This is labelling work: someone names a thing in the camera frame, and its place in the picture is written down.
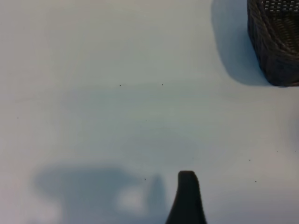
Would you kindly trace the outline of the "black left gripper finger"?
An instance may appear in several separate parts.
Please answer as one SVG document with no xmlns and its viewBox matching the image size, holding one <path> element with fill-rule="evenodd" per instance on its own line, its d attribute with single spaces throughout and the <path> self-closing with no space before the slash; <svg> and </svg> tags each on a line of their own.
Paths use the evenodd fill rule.
<svg viewBox="0 0 299 224">
<path fill-rule="evenodd" d="M 206 224 L 199 181 L 193 171 L 178 173 L 176 196 L 167 224 Z"/>
</svg>

